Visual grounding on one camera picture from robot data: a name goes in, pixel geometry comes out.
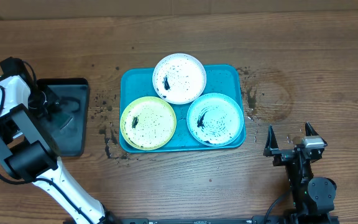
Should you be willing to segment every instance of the rectangular tray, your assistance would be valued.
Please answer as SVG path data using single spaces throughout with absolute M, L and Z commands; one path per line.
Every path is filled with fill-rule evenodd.
M 206 86 L 203 94 L 222 93 L 237 102 L 242 108 L 242 97 L 240 89 L 239 74 L 231 65 L 205 65 Z M 143 96 L 156 96 L 152 77 L 154 68 L 135 68 L 128 70 L 121 78 L 121 100 L 119 104 L 119 117 L 122 112 L 132 101 Z M 151 151 L 138 150 L 129 145 L 119 132 L 119 143 L 121 147 L 130 153 L 137 152 L 178 152 L 194 150 L 211 150 L 211 149 L 232 149 L 239 147 L 246 140 L 246 125 L 240 133 L 240 136 L 232 143 L 223 147 L 210 147 L 198 142 L 187 128 L 187 111 L 191 103 L 185 105 L 170 104 L 177 116 L 177 128 L 171 140 L 163 147 Z

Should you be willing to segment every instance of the plate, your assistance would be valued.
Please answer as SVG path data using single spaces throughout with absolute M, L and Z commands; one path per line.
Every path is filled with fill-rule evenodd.
M 125 141 L 140 150 L 162 147 L 172 138 L 176 126 L 172 107 L 154 96 L 134 100 L 125 108 L 120 120 Z
M 200 143 L 220 147 L 230 144 L 240 135 L 244 117 L 232 98 L 220 93 L 208 93 L 190 105 L 187 126 Z
M 166 56 L 153 72 L 154 90 L 169 103 L 190 103 L 203 93 L 205 85 L 204 66 L 188 54 Z

